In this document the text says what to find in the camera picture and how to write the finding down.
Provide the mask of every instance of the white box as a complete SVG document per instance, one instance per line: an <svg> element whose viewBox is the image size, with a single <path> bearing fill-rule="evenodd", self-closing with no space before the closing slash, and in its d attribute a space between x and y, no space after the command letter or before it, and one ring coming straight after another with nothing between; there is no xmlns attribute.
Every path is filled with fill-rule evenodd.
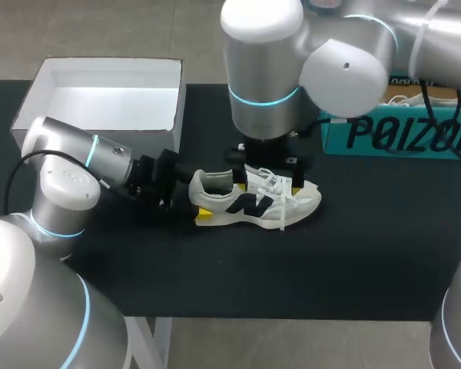
<svg viewBox="0 0 461 369"><path fill-rule="evenodd" d="M132 148L178 152L186 86L181 60L47 58L12 125L21 148L38 116L48 116Z"/></svg>

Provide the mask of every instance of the blue led ring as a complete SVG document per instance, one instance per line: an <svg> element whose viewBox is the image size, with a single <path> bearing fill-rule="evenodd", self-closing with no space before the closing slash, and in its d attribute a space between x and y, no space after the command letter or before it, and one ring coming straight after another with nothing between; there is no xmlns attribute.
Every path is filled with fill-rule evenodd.
<svg viewBox="0 0 461 369"><path fill-rule="evenodd" d="M400 49L400 46L398 45L398 38L396 36L395 31L384 21L381 21L379 18L373 17L372 15L362 15L362 14L351 14L351 15L346 15L344 18L361 18L361 19L366 19L368 21L374 21L382 25L384 28L386 28L390 34L394 38L394 42L396 44L396 53L398 53L398 50Z"/></svg>
<svg viewBox="0 0 461 369"><path fill-rule="evenodd" d="M57 238L74 238L74 237L80 236L82 233L84 233L84 229L82 231L78 232L78 233L75 233L75 234L59 234L59 233L54 233L54 232L48 231L47 229L43 228L41 225L38 224L38 222L32 216L32 212L31 212L31 220L32 220L32 223L34 223L34 225L36 226L36 228L42 234L46 234L47 236L52 236L52 237L57 237Z"/></svg>
<svg viewBox="0 0 461 369"><path fill-rule="evenodd" d="M78 350L80 350L80 347L82 346L82 343L84 342L85 334L87 333L87 327L89 325L89 319L91 316L91 298L89 296L87 285L85 284L84 280L82 279L80 275L77 274L77 277L80 279L80 282L82 283L82 286L84 287L84 293L85 293L84 321L82 322L82 327L81 327L80 333L78 334L78 338L75 342L75 345L71 349L71 352L67 356L67 359L65 360L63 365L60 366L60 369L68 369L71 362L75 359L75 356L77 356Z"/></svg>
<svg viewBox="0 0 461 369"><path fill-rule="evenodd" d="M276 100L276 101L270 101L270 102L254 102L254 101L249 101L249 100L246 100L244 98L240 98L239 96L237 96L234 91L232 91L231 87L229 86L229 92L230 94L238 101L242 102L243 104L247 104L247 105L253 105L253 106L273 106L273 105L278 105L278 104L281 104L282 102L285 102L287 101L289 98L291 98L292 96L294 96L297 91L299 91L299 88L297 87L295 90L293 90L290 94L288 94L287 96L285 96L284 98L281 98L280 100Z"/></svg>
<svg viewBox="0 0 461 369"><path fill-rule="evenodd" d="M447 298L447 294L449 293L449 290L447 290L446 294L444 295L444 300L443 300L443 308L442 308L442 311L440 312L441 315L442 315L442 321L443 321L443 330L444 330L444 335L446 336L446 341L447 341L447 344L449 345L449 348L451 349L451 351L453 352L454 354L454 357L458 360L458 362L461 364L461 357L458 355L458 353L456 352L456 349L454 348L453 346L453 343L451 342L451 340L449 339L449 335L447 334L447 329L446 329L446 320L444 319L444 305L446 304L446 298Z"/></svg>
<svg viewBox="0 0 461 369"><path fill-rule="evenodd" d="M94 156L95 147L98 145L98 143L99 143L99 136L94 135L92 137L91 151L89 152L89 156L87 157L87 160L85 161L85 166L87 168L89 168L89 165L90 165L91 160L92 160L92 156Z"/></svg>

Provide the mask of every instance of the sneaker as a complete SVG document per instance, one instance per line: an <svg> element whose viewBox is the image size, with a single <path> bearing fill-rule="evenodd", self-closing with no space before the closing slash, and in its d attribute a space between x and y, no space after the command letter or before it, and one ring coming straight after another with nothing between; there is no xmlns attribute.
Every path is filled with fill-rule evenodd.
<svg viewBox="0 0 461 369"><path fill-rule="evenodd" d="M429 97L429 100L433 108L455 108L458 105L457 98L445 99ZM381 105L425 107L425 101L423 100L422 94L415 95L412 98L408 98L403 95L397 95L393 97L387 104Z"/></svg>
<svg viewBox="0 0 461 369"><path fill-rule="evenodd" d="M308 217L321 202L315 184L304 182L292 195L292 179L265 168L246 166L247 191L233 182L232 171L194 173L189 197L199 207L198 226L219 226L247 221L266 229L285 229Z"/></svg>

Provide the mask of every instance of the black mat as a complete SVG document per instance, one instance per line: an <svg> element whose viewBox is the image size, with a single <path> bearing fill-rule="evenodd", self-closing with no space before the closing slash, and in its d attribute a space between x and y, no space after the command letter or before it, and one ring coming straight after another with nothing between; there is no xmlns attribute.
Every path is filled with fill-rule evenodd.
<svg viewBox="0 0 461 369"><path fill-rule="evenodd" d="M8 129L27 87L0 82L0 212L19 157ZM239 134L225 85L188 86L183 137L185 161L226 168L221 151ZM431 320L461 259L461 163L305 145L319 152L307 178L323 193L309 221L284 233L196 228L107 194L69 264L126 315ZM30 205L34 181L21 172L12 210Z"/></svg>

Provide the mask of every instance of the shoe sole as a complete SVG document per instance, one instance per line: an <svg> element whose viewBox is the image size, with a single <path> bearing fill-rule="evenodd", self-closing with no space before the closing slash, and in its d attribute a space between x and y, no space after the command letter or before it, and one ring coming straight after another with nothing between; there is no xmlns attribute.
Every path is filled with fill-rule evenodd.
<svg viewBox="0 0 461 369"><path fill-rule="evenodd" d="M298 221L302 221L303 219L309 217L311 214L313 214L316 211L316 209L317 209L317 206L306 214L297 216L295 218L286 219L285 227L288 227L289 225L295 224ZM245 215L245 214L227 214L227 213L213 214L210 219L206 219L206 220L197 219L195 221L198 227L221 227L221 226L241 223L241 222L255 224L265 229L279 229L282 225L281 221L261 219L261 218L256 218L256 217L252 217L251 215Z"/></svg>

